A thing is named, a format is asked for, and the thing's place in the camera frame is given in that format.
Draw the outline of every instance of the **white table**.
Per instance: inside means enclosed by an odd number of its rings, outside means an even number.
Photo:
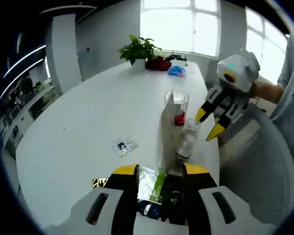
[[[194,118],[207,89],[197,64],[187,77],[166,72],[133,74],[124,63],[72,88],[31,125],[16,150],[19,179],[28,207],[41,227],[58,225],[72,205],[92,190],[92,179],[109,177],[121,165],[156,169],[157,129],[165,93],[190,97],[187,118]],[[205,166],[219,183],[217,140],[205,139],[215,125],[211,115],[201,126],[199,151],[190,162]],[[139,147],[121,158],[112,147],[123,135]]]
[[[41,91],[39,91],[33,99],[31,99],[16,115],[16,117],[13,119],[11,125],[7,126],[2,134],[2,146],[5,147],[8,139],[10,138],[12,131],[14,127],[17,125],[19,127],[19,131],[24,135],[26,130],[30,127],[30,125],[34,122],[34,119],[29,113],[29,109],[33,106],[34,103],[36,103],[37,100],[39,100],[41,97],[43,97],[45,94],[47,94],[49,91],[54,89],[54,86],[48,86],[43,88]]]

